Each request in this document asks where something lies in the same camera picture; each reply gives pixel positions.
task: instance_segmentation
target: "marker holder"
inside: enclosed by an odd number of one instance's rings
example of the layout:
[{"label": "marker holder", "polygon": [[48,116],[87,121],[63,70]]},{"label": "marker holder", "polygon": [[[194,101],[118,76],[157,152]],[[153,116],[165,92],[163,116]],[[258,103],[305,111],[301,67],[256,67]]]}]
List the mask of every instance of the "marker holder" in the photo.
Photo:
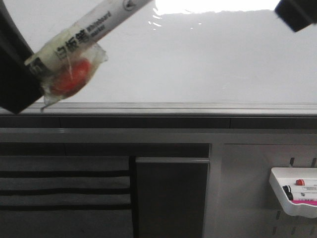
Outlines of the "marker holder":
[{"label": "marker holder", "polygon": [[290,216],[317,218],[317,206],[310,204],[295,204],[290,201],[283,190],[285,185],[295,185],[297,179],[317,179],[317,169],[314,168],[272,168],[269,182],[280,202],[284,212]]}]

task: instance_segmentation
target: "white surface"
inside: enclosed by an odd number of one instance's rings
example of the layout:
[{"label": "white surface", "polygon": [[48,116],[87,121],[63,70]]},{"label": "white surface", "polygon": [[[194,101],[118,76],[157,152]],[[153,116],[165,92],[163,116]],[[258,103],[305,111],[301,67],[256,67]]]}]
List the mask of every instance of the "white surface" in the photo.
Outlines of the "white surface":
[{"label": "white surface", "polygon": [[[34,51],[100,2],[5,0]],[[256,8],[163,14],[168,11],[154,7],[152,2],[100,41],[109,61],[65,102],[317,102],[315,27],[295,34],[273,11]]]},{"label": "white surface", "polygon": [[312,168],[272,168],[269,182],[283,210],[290,216],[317,218],[317,206],[294,204],[283,190],[285,185],[294,185],[297,179],[316,179],[317,169]]}]

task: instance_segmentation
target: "red candy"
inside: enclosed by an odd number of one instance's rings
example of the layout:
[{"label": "red candy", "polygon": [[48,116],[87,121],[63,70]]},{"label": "red candy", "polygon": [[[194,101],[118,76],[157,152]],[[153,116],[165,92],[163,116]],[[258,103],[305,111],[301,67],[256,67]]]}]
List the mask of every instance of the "red candy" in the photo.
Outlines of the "red candy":
[{"label": "red candy", "polygon": [[86,85],[91,63],[82,59],[72,65],[71,72],[65,70],[51,86],[51,93],[56,96],[70,97]]}]

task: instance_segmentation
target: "red marker cap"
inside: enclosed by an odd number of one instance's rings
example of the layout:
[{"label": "red marker cap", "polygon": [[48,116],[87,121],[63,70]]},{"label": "red marker cap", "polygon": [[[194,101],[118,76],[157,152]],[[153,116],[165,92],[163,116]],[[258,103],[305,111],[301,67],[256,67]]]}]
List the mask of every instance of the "red marker cap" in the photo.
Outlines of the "red marker cap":
[{"label": "red marker cap", "polygon": [[305,181],[303,179],[298,179],[296,180],[295,185],[305,186]]}]

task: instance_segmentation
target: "white plastic tray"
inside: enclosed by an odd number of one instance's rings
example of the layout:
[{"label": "white plastic tray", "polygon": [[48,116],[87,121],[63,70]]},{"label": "white plastic tray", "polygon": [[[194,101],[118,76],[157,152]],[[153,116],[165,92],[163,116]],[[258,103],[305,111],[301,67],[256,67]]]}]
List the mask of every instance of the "white plastic tray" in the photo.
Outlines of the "white plastic tray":
[{"label": "white plastic tray", "polygon": [[317,206],[294,204],[286,196],[283,186],[294,185],[297,179],[317,179],[314,168],[272,168],[269,182],[284,212],[290,216],[317,217]]}]

